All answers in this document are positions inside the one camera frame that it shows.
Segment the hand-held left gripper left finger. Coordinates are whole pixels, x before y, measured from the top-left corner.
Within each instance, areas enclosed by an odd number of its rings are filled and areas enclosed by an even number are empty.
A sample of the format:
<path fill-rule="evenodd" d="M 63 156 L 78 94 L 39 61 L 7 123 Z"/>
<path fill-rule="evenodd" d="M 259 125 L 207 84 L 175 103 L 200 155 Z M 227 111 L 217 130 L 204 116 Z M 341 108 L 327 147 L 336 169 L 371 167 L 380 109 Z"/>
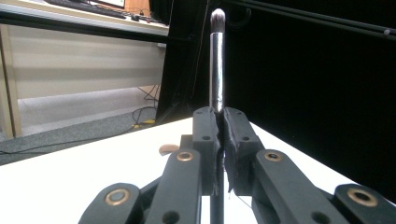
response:
<path fill-rule="evenodd" d="M 192 134 L 183 134 L 180 140 L 181 149 L 194 149 L 201 155 L 202 193 L 205 196 L 219 194 L 218 134 L 216 114 L 206 106 L 193 112 Z"/>

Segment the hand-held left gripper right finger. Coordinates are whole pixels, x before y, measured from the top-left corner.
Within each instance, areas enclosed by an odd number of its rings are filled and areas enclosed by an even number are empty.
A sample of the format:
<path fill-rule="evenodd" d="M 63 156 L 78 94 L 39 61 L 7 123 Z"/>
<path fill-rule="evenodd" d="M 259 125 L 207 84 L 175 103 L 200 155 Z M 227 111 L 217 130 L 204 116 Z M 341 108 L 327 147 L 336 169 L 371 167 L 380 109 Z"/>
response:
<path fill-rule="evenodd" d="M 253 162 L 263 145 L 245 113 L 231 107 L 224 108 L 224 149 L 229 191 L 250 196 L 255 179 Z"/>

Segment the black makeup brush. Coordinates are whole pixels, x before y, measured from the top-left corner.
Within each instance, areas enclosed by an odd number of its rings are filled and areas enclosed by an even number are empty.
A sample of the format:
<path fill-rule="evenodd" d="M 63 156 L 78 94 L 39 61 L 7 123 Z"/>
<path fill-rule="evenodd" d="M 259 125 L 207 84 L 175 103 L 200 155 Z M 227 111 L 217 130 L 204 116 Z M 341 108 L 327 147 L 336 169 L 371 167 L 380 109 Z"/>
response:
<path fill-rule="evenodd" d="M 223 171 L 223 108 L 224 108 L 224 33 L 225 12 L 221 8 L 213 10 L 210 16 L 210 89 L 209 106 L 217 124 L 216 140 L 216 191 L 210 197 L 211 224 L 224 224 L 224 171 Z"/>

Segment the small brown disc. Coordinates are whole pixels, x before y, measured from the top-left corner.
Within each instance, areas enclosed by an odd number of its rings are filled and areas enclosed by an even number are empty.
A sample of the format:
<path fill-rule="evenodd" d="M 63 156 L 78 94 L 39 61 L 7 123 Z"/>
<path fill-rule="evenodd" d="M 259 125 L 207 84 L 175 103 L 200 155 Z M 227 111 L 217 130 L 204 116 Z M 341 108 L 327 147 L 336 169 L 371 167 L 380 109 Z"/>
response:
<path fill-rule="evenodd" d="M 175 145 L 175 144 L 165 144 L 165 145 L 160 146 L 160 148 L 159 148 L 159 153 L 160 153 L 162 156 L 165 156 L 165 155 L 168 155 L 168 154 L 170 154 L 170 153 L 172 153 L 172 152 L 174 152 L 174 151 L 176 151 L 176 150 L 179 150 L 179 146 L 178 146 L 178 145 Z"/>

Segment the yellow floor plug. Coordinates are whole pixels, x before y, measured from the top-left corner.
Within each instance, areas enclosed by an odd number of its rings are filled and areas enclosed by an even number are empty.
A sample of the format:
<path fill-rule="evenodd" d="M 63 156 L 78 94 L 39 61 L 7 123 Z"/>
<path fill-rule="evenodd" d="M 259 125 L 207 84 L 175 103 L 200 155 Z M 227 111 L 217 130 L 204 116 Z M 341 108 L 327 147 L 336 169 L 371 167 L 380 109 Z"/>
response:
<path fill-rule="evenodd" d="M 134 129 L 145 129 L 145 128 L 151 127 L 154 124 L 155 124 L 154 119 L 148 119 L 148 120 L 144 120 L 144 121 L 134 124 L 133 128 Z"/>

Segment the black curtain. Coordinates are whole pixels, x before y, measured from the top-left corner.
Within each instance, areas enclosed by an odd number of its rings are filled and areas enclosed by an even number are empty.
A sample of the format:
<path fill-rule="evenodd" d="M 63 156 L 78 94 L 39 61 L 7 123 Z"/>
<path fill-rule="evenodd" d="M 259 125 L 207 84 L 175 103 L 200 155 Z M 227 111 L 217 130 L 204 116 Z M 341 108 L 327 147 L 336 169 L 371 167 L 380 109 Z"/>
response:
<path fill-rule="evenodd" d="M 259 0 L 396 28 L 396 0 Z M 396 41 L 223 0 L 149 0 L 169 27 L 157 110 L 189 117 L 209 94 L 210 15 L 225 11 L 225 103 L 396 203 Z"/>

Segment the white table board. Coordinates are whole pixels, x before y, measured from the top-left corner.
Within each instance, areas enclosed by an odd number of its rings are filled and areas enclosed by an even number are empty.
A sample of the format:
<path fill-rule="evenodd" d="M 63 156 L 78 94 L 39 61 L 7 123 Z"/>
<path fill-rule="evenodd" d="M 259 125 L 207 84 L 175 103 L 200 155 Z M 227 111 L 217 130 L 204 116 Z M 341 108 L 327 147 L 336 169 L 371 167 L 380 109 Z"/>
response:
<path fill-rule="evenodd" d="M 282 151 L 318 188 L 356 183 L 251 123 L 266 148 Z M 192 133 L 182 119 L 135 133 L 0 166 L 0 224 L 78 224 L 104 188 L 130 183 L 139 188 L 163 174 L 163 145 L 179 145 Z M 225 192 L 224 224 L 257 224 L 250 197 Z"/>

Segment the black metal rod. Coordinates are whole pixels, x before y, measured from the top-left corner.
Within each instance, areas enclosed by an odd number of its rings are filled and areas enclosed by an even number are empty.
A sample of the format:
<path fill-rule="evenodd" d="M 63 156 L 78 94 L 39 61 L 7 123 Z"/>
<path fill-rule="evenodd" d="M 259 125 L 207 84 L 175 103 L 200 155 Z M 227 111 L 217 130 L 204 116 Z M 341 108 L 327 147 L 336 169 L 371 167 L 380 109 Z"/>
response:
<path fill-rule="evenodd" d="M 332 28 L 343 29 L 349 32 L 371 35 L 382 39 L 396 41 L 396 28 L 371 24 L 362 21 L 353 21 L 337 18 L 325 14 L 309 12 L 306 10 L 282 7 L 259 0 L 223 0 L 227 4 L 258 9 L 264 12 L 273 13 L 285 17 L 294 18 L 301 21 L 309 21 Z"/>

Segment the black keyboard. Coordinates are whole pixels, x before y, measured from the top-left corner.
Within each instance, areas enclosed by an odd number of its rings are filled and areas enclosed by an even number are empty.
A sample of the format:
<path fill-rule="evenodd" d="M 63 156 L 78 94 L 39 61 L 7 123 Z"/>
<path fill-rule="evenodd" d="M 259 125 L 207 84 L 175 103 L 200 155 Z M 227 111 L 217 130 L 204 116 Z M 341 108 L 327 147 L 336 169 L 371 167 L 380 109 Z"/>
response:
<path fill-rule="evenodd" d="M 59 6 L 59 7 L 67 7 L 73 8 L 76 10 L 81 10 L 85 12 L 90 12 L 94 14 L 109 16 L 113 18 L 125 19 L 126 16 L 118 11 L 107 9 L 103 7 L 94 6 L 88 3 L 82 3 L 76 0 L 44 0 L 46 3 Z"/>

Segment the wooden post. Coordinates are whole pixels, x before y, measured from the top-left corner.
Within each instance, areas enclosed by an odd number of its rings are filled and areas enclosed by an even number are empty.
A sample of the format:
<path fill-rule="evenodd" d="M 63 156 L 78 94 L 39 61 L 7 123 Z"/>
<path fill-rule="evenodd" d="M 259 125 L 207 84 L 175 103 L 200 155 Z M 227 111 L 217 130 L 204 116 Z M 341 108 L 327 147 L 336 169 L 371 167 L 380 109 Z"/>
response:
<path fill-rule="evenodd" d="M 11 38 L 9 26 L 0 23 L 0 53 L 4 75 L 5 90 L 7 91 L 7 111 L 5 116 L 5 134 L 8 138 L 22 135 L 21 116 L 18 105 L 16 75 L 14 70 Z"/>

